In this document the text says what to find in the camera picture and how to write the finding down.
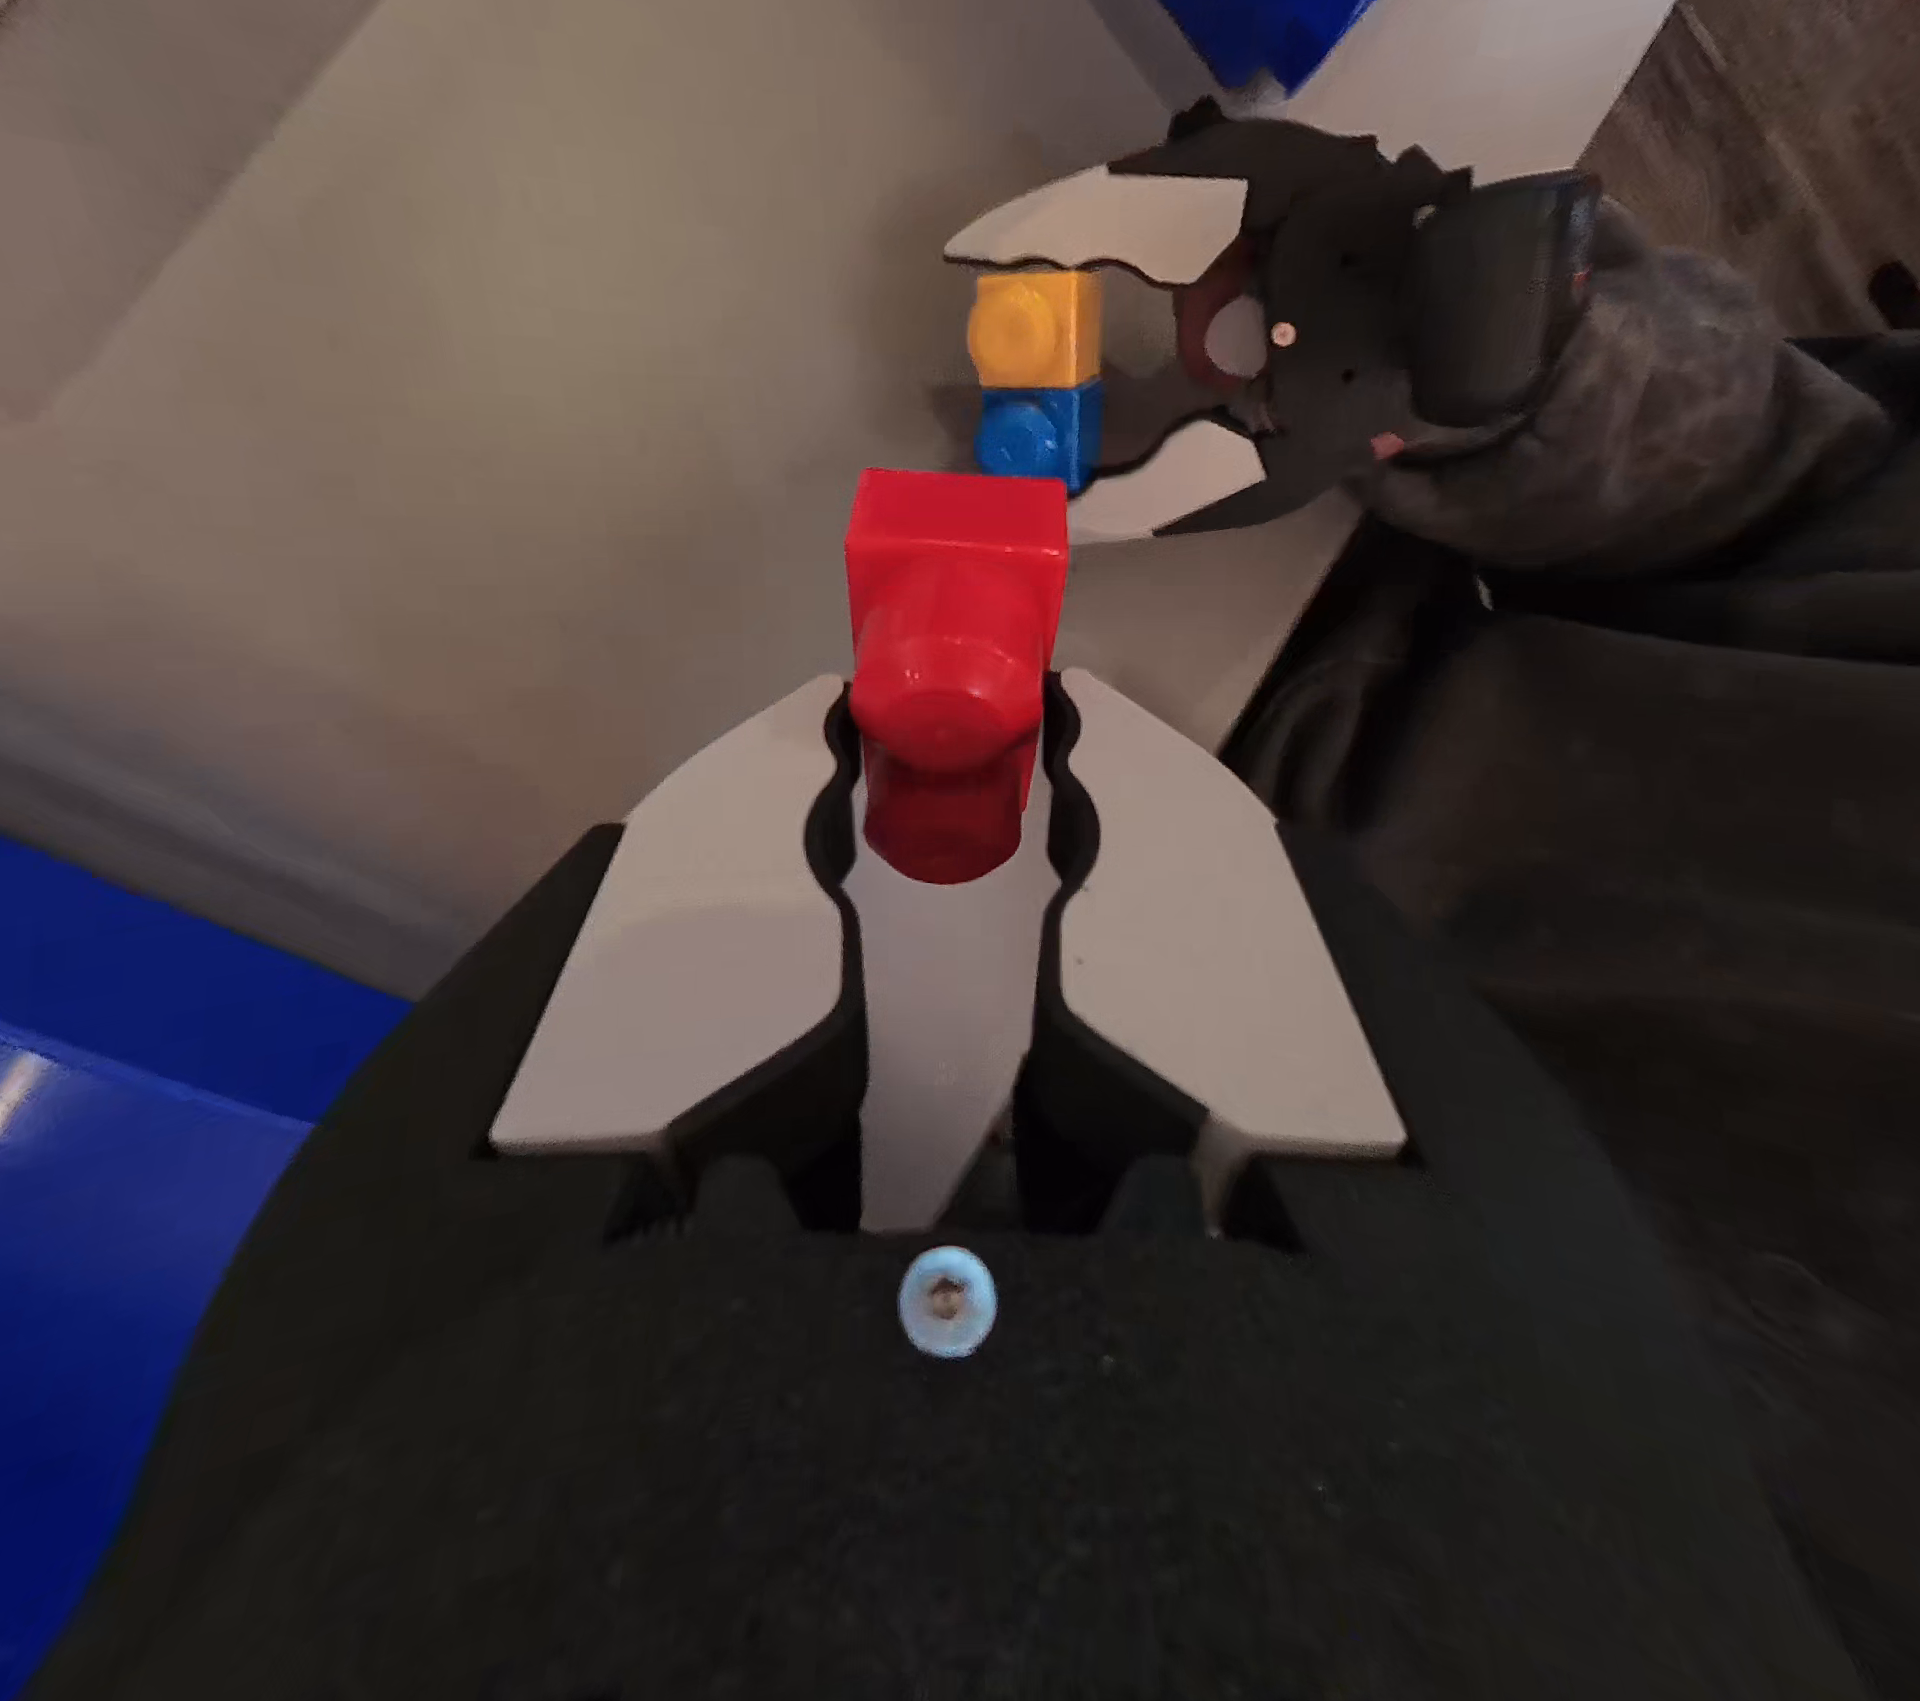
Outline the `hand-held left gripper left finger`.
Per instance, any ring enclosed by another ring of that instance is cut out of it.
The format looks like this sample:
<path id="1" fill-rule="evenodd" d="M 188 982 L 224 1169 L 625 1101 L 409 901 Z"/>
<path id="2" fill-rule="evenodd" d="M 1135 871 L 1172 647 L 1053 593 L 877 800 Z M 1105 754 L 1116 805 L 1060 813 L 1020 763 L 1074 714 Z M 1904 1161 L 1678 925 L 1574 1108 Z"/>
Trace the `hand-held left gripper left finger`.
<path id="1" fill-rule="evenodd" d="M 858 774 L 850 689 L 819 677 L 630 811 L 492 1119 L 499 1155 L 647 1161 L 674 1203 L 756 1159 L 801 1221 L 860 1221 Z"/>

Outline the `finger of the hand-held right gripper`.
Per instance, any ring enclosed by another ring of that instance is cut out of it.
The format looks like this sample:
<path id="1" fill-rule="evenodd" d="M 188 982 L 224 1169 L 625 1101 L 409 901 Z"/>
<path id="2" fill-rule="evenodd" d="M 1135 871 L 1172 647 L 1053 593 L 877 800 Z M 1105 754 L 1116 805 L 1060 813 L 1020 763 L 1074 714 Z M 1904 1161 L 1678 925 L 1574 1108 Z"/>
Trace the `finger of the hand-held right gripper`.
<path id="1" fill-rule="evenodd" d="M 1231 418 L 1186 418 L 1140 455 L 1095 468 L 1068 501 L 1068 542 L 1131 542 L 1267 480 L 1260 447 Z"/>
<path id="2" fill-rule="evenodd" d="M 1120 268 L 1160 289 L 1196 285 L 1242 234 L 1251 185 L 1231 176 L 1093 167 L 1003 200 L 943 258 L 977 268 Z"/>

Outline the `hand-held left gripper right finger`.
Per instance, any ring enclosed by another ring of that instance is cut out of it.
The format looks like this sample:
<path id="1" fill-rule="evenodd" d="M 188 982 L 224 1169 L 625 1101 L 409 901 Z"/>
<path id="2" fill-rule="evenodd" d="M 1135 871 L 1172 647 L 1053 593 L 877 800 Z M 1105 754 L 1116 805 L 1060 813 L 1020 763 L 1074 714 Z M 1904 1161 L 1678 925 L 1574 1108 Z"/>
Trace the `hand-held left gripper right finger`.
<path id="1" fill-rule="evenodd" d="M 1270 808 L 1084 669 L 1046 681 L 1057 877 L 1026 1043 L 1026 1222 L 1086 1234 L 1147 1163 L 1200 1225 L 1267 1161 L 1399 1161 L 1405 1117 Z"/>

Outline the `yellow single-stud toy block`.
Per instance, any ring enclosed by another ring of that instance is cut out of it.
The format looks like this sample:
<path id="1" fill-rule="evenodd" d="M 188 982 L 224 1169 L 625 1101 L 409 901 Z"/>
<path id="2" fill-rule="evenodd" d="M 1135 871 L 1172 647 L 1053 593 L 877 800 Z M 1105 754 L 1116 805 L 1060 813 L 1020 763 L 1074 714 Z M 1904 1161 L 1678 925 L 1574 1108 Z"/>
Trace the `yellow single-stud toy block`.
<path id="1" fill-rule="evenodd" d="M 972 282 L 968 355 L 984 391 L 1072 391 L 1102 371 L 1093 271 L 989 271 Z"/>

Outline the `blue single-stud toy block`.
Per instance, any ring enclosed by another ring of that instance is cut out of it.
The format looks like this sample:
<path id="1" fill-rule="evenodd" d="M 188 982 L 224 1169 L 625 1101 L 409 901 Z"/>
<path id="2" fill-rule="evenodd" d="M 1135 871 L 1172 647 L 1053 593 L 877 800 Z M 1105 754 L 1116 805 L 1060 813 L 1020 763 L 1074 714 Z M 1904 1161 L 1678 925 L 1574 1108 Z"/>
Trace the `blue single-stud toy block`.
<path id="1" fill-rule="evenodd" d="M 1083 493 L 1102 449 L 1105 383 L 1068 388 L 983 388 L 972 460 L 995 478 L 1057 480 Z"/>

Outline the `red toy block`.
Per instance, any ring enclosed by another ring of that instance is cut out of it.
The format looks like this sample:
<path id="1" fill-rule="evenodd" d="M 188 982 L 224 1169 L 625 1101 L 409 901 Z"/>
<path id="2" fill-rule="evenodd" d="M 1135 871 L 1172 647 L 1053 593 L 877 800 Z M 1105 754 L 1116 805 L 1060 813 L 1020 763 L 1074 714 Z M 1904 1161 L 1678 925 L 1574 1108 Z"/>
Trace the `red toy block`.
<path id="1" fill-rule="evenodd" d="M 1023 842 L 1068 585 L 1068 490 L 868 468 L 844 554 L 866 842 L 912 880 L 978 880 Z"/>

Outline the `person's right hand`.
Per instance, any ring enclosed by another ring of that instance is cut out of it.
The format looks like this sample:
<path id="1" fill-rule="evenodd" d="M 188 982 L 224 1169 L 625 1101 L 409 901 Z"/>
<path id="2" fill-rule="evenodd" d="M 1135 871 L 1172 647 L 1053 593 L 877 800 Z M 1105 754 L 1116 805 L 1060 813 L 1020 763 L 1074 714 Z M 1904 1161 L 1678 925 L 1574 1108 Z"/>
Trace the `person's right hand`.
<path id="1" fill-rule="evenodd" d="M 1269 366 L 1270 319 L 1260 298 L 1260 251 L 1240 239 L 1206 272 L 1172 290 L 1177 358 L 1216 393 L 1257 381 Z"/>

